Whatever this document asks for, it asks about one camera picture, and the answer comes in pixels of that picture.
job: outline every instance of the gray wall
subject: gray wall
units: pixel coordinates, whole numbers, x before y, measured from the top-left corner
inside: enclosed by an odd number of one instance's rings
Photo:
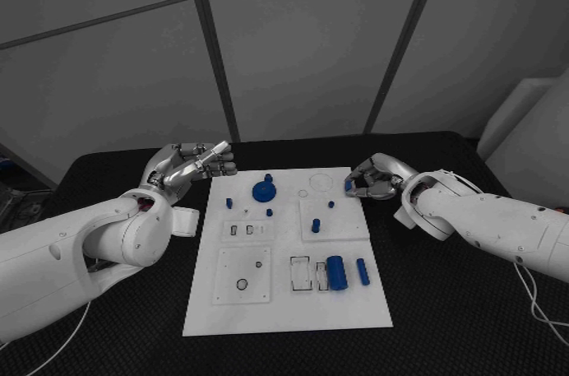
[[[229,126],[344,135],[371,112],[374,132],[476,136],[518,80],[569,64],[569,0],[203,1],[0,0],[0,148],[44,181]]]

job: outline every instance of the white cable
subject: white cable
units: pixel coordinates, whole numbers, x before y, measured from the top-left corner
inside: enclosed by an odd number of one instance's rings
[[[556,324],[556,325],[560,325],[560,326],[563,326],[563,327],[569,327],[569,324],[567,324],[567,323],[560,323],[560,322],[557,322],[557,321],[550,321],[550,320],[548,320],[548,318],[547,318],[547,316],[546,316],[546,313],[543,312],[541,308],[540,308],[538,305],[537,305],[537,284],[535,284],[535,281],[533,280],[533,275],[531,275],[530,271],[527,270],[527,268],[523,267],[523,268],[525,269],[527,274],[530,275],[530,278],[531,278],[531,284],[533,284],[533,294],[531,294],[531,292],[530,292],[530,287],[527,286],[524,277],[521,276],[521,273],[518,272],[518,264],[514,263],[512,266],[515,267],[515,272],[518,273],[518,279],[521,280],[521,283],[524,284],[525,292],[527,292],[527,294],[530,295],[530,299],[531,299],[531,315],[533,315],[533,317],[535,318],[535,320],[538,320],[540,322],[543,322],[543,323],[546,323],[546,324],[548,325],[548,328],[553,330],[553,333],[554,333],[554,335],[557,336],[559,340],[563,342],[563,344],[564,344],[566,346],[569,346],[569,342],[567,342],[566,339],[560,336],[559,331],[557,331],[557,328],[553,326],[553,324]],[[535,309],[535,308],[537,308],[538,312],[541,313],[543,318],[538,318],[538,317],[535,316],[535,312],[534,312],[534,309]]]
[[[455,179],[461,179],[466,185],[471,186],[471,188],[478,191],[478,193],[482,193],[482,190],[458,174],[455,174],[453,172],[449,172],[448,170],[438,170],[439,173],[448,174],[451,177],[453,177]]]
[[[39,368],[36,368],[36,370],[33,372],[30,372],[27,374],[27,376],[31,376],[31,374],[34,374],[37,372],[37,370],[40,370],[40,368],[57,357],[57,354],[62,352],[62,349],[67,346],[67,343],[70,342],[70,339],[73,338],[73,336],[76,334],[76,331],[80,328],[80,324],[83,323],[86,312],[89,311],[89,307],[90,307],[90,302],[86,304],[86,309],[85,309],[85,312],[83,312],[83,316],[80,317],[80,321],[79,321],[79,324],[76,325],[75,331],[70,334],[70,336],[69,336],[67,340],[64,341],[63,345],[59,347],[59,350],[56,351],[56,354],[41,363]]]

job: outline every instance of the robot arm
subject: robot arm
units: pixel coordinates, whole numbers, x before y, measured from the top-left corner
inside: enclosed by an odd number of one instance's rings
[[[193,236],[198,212],[171,204],[191,180],[237,173],[227,142],[165,146],[141,185],[118,199],[0,235],[0,343],[28,335],[161,257],[170,236]],[[111,264],[86,268],[83,253]]]
[[[364,176],[368,187],[355,188]],[[481,193],[443,170],[417,174],[384,154],[376,154],[345,178],[353,197],[387,199],[400,190],[396,219],[438,240],[453,231],[502,259],[569,282],[569,215],[531,203]]]

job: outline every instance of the black table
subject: black table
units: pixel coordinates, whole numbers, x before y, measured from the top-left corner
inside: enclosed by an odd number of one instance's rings
[[[350,166],[374,152],[419,172],[452,170],[507,196],[465,139],[452,132],[370,135],[233,145],[237,168]],[[157,149],[80,157],[43,217],[136,187]],[[533,320],[512,265],[456,234],[436,241],[391,215],[399,200],[363,200],[393,328],[181,337],[210,180],[181,207],[201,211],[197,237],[171,237],[155,266],[90,305],[79,332],[41,374],[569,374],[569,349]],[[534,273],[538,302],[569,320],[569,285]],[[26,374],[57,350],[83,308],[0,353],[0,374]]]

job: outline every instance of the black fabric surface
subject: black fabric surface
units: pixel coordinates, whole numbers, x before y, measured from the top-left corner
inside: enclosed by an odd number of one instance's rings
[[[155,151],[80,157],[44,217],[135,188]],[[233,151],[240,170],[354,168],[383,152],[419,172],[452,170],[507,196],[452,132],[250,142]],[[158,263],[93,300],[70,344],[37,374],[569,374],[569,349],[531,318],[512,265],[456,234],[439,242],[420,228],[407,230],[391,217],[397,199],[363,200],[393,328],[181,337],[208,190],[210,180],[196,183],[177,204],[201,211],[197,237],[171,237]],[[543,309],[569,321],[569,285],[534,276]],[[26,374],[43,363],[82,314],[83,308],[11,343],[0,374]]]

